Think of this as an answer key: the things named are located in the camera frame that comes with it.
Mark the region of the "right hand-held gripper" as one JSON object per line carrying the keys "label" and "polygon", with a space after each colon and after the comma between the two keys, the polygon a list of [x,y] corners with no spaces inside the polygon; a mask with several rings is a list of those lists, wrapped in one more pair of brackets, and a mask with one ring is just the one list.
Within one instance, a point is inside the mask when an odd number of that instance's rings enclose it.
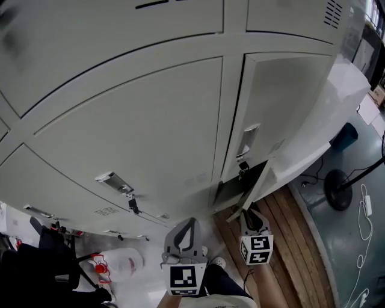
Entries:
{"label": "right hand-held gripper", "polygon": [[259,211],[252,209],[240,214],[240,253],[246,265],[268,264],[273,253],[273,235],[270,223]]}

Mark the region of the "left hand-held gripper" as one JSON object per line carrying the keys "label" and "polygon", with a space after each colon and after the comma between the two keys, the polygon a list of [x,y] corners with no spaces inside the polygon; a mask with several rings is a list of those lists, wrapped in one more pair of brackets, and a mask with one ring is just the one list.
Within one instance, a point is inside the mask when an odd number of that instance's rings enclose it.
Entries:
{"label": "left hand-held gripper", "polygon": [[[189,245],[181,248],[185,235],[189,232]],[[165,237],[164,253],[181,256],[192,249],[193,256],[206,256],[200,223],[196,218],[188,218],[176,225]],[[204,278],[207,260],[170,256],[161,264],[168,295],[193,297],[199,294]]]}

